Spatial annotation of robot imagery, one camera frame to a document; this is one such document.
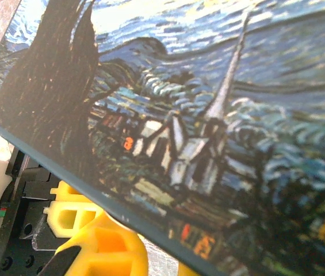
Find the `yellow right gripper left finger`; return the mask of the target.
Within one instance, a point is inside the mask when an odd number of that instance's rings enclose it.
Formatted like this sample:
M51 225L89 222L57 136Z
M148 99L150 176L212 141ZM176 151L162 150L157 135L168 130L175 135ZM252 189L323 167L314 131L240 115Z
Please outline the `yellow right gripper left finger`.
M100 220L60 246L39 274L148 275L148 256L136 233Z

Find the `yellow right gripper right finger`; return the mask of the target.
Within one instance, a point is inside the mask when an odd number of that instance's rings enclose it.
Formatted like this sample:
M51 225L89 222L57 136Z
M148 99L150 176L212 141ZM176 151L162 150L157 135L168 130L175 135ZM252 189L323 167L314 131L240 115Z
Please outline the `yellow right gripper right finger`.
M183 263L179 263L178 276L200 276L200 275L190 267L184 265Z

